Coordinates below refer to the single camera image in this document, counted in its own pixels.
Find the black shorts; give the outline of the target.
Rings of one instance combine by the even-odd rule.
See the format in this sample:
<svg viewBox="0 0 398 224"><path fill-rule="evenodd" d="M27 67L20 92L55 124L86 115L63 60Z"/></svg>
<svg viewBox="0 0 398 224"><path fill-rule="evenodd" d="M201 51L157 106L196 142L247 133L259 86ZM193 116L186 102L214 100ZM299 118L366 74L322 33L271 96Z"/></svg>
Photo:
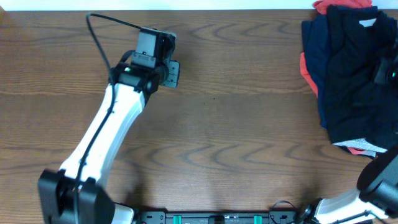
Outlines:
<svg viewBox="0 0 398 224"><path fill-rule="evenodd" d="M364 139L384 148L397 146L397 87L378 84L380 59L394 55L397 21L376 7L329 6L331 58L323 107L333 144Z"/></svg>

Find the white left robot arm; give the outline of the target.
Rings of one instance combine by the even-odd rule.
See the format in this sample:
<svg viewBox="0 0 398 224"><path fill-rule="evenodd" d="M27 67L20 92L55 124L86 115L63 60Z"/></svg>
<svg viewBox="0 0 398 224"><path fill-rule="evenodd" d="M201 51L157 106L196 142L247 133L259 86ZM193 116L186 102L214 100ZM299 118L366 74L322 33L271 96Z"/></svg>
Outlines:
<svg viewBox="0 0 398 224"><path fill-rule="evenodd" d="M133 223L134 209L105 191L116 154L134 120L160 86L176 88L176 35L141 28L137 47L110 70L102 104L59 171L44 170L38 190L45 223Z"/></svg>

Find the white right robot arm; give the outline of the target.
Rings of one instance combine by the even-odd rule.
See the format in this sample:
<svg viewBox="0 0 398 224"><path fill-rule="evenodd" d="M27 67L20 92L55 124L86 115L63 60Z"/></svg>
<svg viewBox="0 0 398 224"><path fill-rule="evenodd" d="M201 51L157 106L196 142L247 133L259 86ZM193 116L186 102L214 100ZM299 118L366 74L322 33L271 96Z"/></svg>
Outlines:
<svg viewBox="0 0 398 224"><path fill-rule="evenodd" d="M397 39L348 40L328 64L323 106L332 143L380 138L387 151L356 188L306 211L308 223L358 223L397 217Z"/></svg>

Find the navy blue shorts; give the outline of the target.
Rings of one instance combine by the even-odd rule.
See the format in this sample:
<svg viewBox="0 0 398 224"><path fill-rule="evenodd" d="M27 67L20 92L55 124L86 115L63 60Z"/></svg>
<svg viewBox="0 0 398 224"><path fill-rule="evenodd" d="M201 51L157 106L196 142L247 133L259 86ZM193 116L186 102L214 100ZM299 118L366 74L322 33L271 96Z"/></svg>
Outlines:
<svg viewBox="0 0 398 224"><path fill-rule="evenodd" d="M318 88L318 112L320 125L327 128L323 107L326 69L331 56L328 21L319 15L312 21L302 22L302 42L307 71Z"/></svg>

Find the orange red garment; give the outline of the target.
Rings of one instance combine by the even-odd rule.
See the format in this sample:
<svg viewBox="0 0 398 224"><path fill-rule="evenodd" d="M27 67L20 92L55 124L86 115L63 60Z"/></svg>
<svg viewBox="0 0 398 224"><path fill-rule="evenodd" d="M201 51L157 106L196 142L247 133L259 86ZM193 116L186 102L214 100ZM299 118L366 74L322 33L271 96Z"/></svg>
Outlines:
<svg viewBox="0 0 398 224"><path fill-rule="evenodd" d="M354 12L376 12L377 8L373 6L371 1L315 1L313 7L317 10L319 15L326 15L327 9L330 6L337 6L341 9L348 9ZM305 64L304 52L300 54L300 74L309 84L310 88L317 97L318 102L318 88L313 82Z"/></svg>

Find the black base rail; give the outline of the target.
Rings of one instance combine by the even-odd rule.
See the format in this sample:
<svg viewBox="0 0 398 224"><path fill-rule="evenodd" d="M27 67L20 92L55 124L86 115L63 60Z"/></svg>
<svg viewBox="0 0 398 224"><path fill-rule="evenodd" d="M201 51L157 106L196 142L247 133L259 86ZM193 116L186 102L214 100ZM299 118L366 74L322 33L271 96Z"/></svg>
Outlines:
<svg viewBox="0 0 398 224"><path fill-rule="evenodd" d="M193 213L193 212L139 212L132 221L135 224L294 224L299 215L294 211Z"/></svg>

